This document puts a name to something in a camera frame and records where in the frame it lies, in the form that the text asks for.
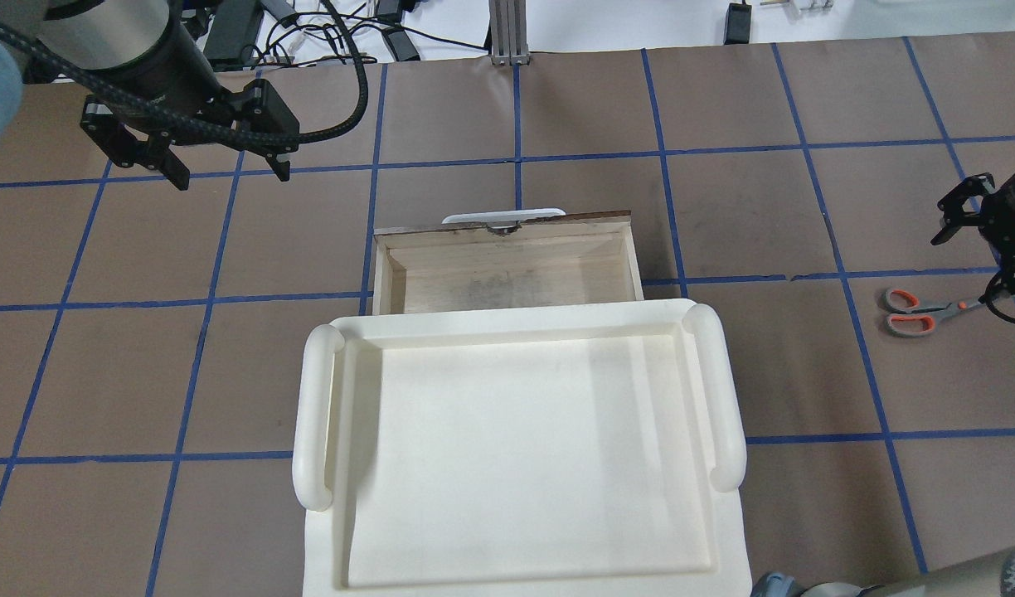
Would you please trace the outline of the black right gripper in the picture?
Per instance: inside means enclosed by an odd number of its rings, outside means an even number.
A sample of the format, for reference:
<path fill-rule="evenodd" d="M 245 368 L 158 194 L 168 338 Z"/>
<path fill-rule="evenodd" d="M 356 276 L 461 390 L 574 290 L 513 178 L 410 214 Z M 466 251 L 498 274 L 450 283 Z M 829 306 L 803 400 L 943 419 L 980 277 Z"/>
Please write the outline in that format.
<path fill-rule="evenodd" d="M 990 305 L 1001 298 L 1015 298 L 1015 173 L 995 186 L 993 175 L 970 175 L 940 199 L 940 229 L 930 243 L 934 246 L 951 241 L 965 227 L 974 227 L 998 254 L 1000 271 L 986 284 L 982 303 Z"/>

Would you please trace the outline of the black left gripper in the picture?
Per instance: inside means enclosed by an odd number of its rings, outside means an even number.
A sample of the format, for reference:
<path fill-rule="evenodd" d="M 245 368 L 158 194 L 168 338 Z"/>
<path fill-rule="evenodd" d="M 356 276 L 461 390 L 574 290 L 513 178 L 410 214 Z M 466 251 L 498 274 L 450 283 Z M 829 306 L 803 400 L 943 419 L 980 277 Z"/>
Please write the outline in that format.
<path fill-rule="evenodd" d="M 227 126 L 236 132 L 300 132 L 298 117 L 267 80 L 251 80 L 240 91 L 222 87 L 197 107 L 192 117 L 205 124 Z M 173 147 L 213 143 L 205 133 L 163 124 L 152 114 L 141 114 L 135 107 L 113 106 L 94 95 L 85 98 L 80 129 L 114 165 L 158 167 L 158 172 L 180 192 L 189 189 L 192 174 L 174 154 Z M 265 155 L 266 163 L 280 182 L 291 180 L 291 158 L 290 151 Z"/>

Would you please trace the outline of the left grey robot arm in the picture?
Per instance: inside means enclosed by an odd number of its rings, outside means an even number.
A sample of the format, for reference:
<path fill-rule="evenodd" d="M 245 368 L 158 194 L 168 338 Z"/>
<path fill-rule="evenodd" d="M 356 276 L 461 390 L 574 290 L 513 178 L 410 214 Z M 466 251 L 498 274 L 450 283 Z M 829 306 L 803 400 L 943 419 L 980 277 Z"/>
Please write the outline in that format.
<path fill-rule="evenodd" d="M 0 11 L 0 27 L 160 109 L 232 132 L 271 133 L 273 141 L 230 140 L 227 147 L 261 156 L 288 180 L 298 118 L 270 83 L 254 80 L 240 91 L 223 86 L 168 1 L 49 1 L 36 8 L 37 19 L 27 23 L 8 22 Z M 114 165 L 145 167 L 182 192 L 190 172 L 173 147 L 213 140 L 98 91 L 87 95 L 80 128 Z"/>

